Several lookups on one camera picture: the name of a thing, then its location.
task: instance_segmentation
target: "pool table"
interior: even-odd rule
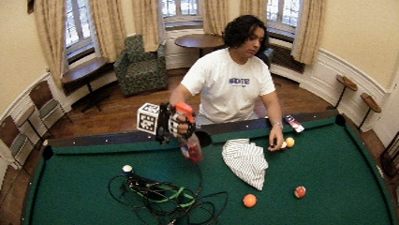
[[[267,119],[199,127],[211,143],[198,164],[182,157],[176,141],[159,145],[141,131],[49,140],[22,224],[168,224],[172,216],[158,220],[147,209],[131,207],[137,202],[122,204],[111,197],[123,181],[110,180],[125,179],[123,165],[141,177],[199,192],[196,201],[214,212],[192,209],[186,214],[191,224],[215,219],[218,224],[396,224],[387,185],[355,126],[335,110],[293,118],[304,131],[296,133],[284,124],[284,137],[292,137],[295,145],[276,152],[267,150]],[[226,141],[242,138],[264,149],[262,190],[234,175],[222,159]],[[292,193],[297,186],[307,189],[301,199]],[[243,205],[248,193],[256,197],[251,208]]]

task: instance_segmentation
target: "striped cloth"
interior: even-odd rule
[[[250,143],[250,139],[226,141],[222,152],[224,163],[234,174],[254,188],[262,190],[268,164],[263,148]]]

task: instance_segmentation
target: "window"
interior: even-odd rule
[[[65,36],[69,62],[93,53],[86,0],[67,0]]]
[[[166,27],[202,24],[200,0],[162,0]]]
[[[299,0],[268,0],[267,26],[295,33],[299,16]]]

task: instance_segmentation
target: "dark curly hair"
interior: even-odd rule
[[[268,46],[268,36],[267,29],[263,22],[251,15],[244,15],[228,22],[222,38],[226,46],[238,48],[248,40],[252,35],[255,27],[259,27],[264,30],[264,38],[260,43],[259,53],[263,52]]]

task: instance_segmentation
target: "cream wall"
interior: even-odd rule
[[[399,64],[399,1],[327,1],[320,48],[391,89]]]
[[[26,1],[0,4],[0,114],[46,72],[47,64],[37,38],[34,15]]]

